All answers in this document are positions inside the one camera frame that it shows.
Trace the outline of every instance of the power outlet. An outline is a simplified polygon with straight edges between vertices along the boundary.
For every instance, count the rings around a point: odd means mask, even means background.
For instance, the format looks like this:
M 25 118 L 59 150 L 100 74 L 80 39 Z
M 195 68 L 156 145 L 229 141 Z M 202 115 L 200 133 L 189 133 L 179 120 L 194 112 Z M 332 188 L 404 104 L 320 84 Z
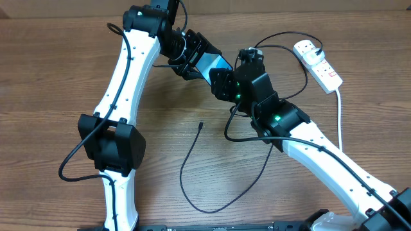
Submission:
M 303 40 L 294 45 L 293 51 L 322 89 L 329 94 L 341 86 L 342 79 L 325 58 L 315 65 L 305 63 L 303 56 L 313 49 L 316 49 L 316 47 L 310 40 Z

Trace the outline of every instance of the power strip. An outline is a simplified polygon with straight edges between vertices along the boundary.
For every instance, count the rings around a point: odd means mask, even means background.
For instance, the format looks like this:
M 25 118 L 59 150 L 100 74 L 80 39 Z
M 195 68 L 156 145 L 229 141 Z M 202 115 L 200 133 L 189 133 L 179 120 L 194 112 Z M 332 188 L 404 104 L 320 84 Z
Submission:
M 324 52 L 317 56 L 316 48 L 310 40 L 302 40 L 294 45 L 293 51 L 327 93 L 334 92 L 342 84 L 341 77 L 325 59 Z

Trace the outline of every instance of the wooden surface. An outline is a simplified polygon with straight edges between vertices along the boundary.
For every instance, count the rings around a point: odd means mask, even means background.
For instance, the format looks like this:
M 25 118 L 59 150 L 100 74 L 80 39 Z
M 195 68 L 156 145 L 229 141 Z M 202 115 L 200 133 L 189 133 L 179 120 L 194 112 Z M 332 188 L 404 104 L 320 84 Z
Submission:
M 176 24 L 182 21 L 178 17 Z M 120 25 L 121 19 L 0 21 L 0 230 L 75 230 L 104 222 L 101 180 L 67 183 L 57 169 L 80 141 L 80 114 L 92 114 L 116 65 L 121 39 L 106 22 Z M 305 31 L 320 38 L 344 79 L 345 152 L 399 191 L 411 186 L 410 27 L 410 12 L 198 15 L 189 22 L 232 64 L 239 48 L 272 33 Z M 302 39 L 283 35 L 267 43 L 292 47 Z M 295 58 L 283 50 L 264 52 L 279 95 L 299 90 L 304 75 Z M 307 89 L 290 101 L 337 143 L 334 94 L 325 94 L 310 76 Z M 305 219 L 318 209 L 347 214 L 316 177 L 278 151 L 242 199 L 217 214 L 195 211 L 181 193 L 179 171 L 200 120 L 204 129 L 183 181 L 201 209 L 217 209 L 242 192 L 267 155 L 262 142 L 224 139 L 231 105 L 216 100 L 204 81 L 184 81 L 169 69 L 151 71 L 137 126 L 147 141 L 136 176 L 141 224 L 268 223 Z M 232 136 L 254 136 L 249 122 L 236 118 Z M 72 177 L 94 173 L 84 150 L 65 169 Z
M 150 0 L 0 0 L 0 19 L 120 16 Z M 405 10 L 409 0 L 184 0 L 189 14 Z

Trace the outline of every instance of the white power cable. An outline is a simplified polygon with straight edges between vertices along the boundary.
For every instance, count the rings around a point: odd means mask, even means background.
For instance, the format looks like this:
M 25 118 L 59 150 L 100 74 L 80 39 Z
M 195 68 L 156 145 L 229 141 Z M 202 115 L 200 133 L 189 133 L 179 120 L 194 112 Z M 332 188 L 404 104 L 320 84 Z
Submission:
M 338 130 L 338 148 L 342 151 L 342 131 L 341 131 L 341 110 L 342 110 L 342 102 L 341 102 L 341 95 L 338 89 L 335 89 L 335 93 L 337 94 L 337 104 L 338 104 L 338 112 L 337 112 L 337 130 Z

